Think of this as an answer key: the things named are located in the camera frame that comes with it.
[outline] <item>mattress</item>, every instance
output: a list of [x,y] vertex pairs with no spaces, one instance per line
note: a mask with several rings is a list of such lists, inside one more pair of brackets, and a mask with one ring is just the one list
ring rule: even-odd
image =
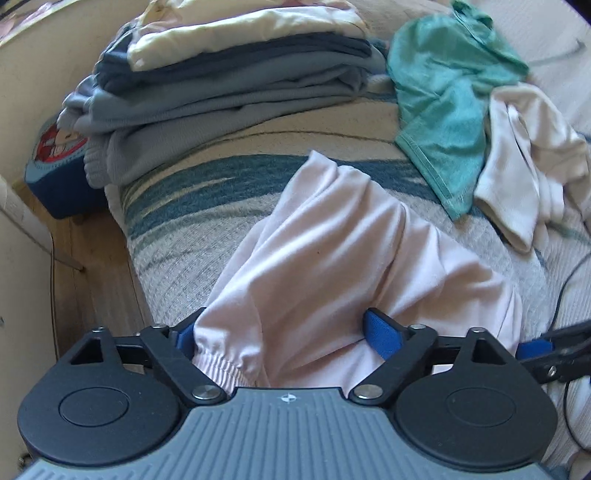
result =
[[[356,0],[374,33],[389,40],[410,18],[446,7],[431,0]],[[591,138],[591,29],[560,0],[476,0],[498,30],[532,65],[539,85],[571,124]],[[549,227],[543,249],[517,254],[477,210],[453,223],[416,168],[394,145],[398,106],[391,81],[374,77],[354,102],[277,118],[227,135],[183,160],[158,168],[120,190],[108,188],[114,217],[156,322],[180,322],[204,305],[217,277],[246,233],[269,215],[290,177],[310,150],[368,173],[493,270],[510,279],[524,304],[522,340],[546,331],[558,292],[591,249],[580,214],[567,202],[560,224]],[[591,317],[591,264],[570,283],[557,327]],[[589,381],[571,386],[571,425],[591,443]],[[563,386],[548,394],[560,404]],[[546,454],[551,465],[577,452],[564,420]]]

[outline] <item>folded gray fabric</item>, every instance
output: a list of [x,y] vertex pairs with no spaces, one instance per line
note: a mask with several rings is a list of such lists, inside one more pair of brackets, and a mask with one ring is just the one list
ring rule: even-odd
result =
[[255,103],[237,109],[191,115],[143,127],[130,127],[89,138],[85,155],[91,187],[126,185],[191,150],[242,128],[272,118],[351,100],[347,96],[316,96],[299,100]]
[[121,96],[105,92],[91,76],[64,101],[58,126],[84,135],[105,133],[253,103],[301,99],[299,90],[305,87],[318,88],[308,90],[308,98],[354,96],[365,88],[368,72],[384,69],[384,57],[372,48],[367,58],[334,51],[294,53]]

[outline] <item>white wall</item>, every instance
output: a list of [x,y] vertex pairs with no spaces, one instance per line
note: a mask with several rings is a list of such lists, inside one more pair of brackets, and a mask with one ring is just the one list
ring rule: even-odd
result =
[[0,176],[21,179],[39,129],[148,0],[65,0],[0,46]]
[[17,428],[24,396],[56,361],[51,257],[0,210],[0,478],[18,473],[27,451]]

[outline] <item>teal shirt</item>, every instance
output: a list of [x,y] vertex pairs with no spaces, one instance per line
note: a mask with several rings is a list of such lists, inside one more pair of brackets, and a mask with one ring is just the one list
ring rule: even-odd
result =
[[512,85],[528,66],[461,1],[453,15],[410,21],[394,35],[388,74],[395,83],[401,132],[396,144],[456,220],[472,206],[484,165],[484,117],[491,90]]

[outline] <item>cartoon print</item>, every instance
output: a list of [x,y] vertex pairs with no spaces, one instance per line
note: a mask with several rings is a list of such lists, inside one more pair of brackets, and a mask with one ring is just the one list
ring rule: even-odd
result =
[[58,129],[53,124],[41,136],[37,145],[37,161],[53,163],[73,154],[86,143],[78,132]]

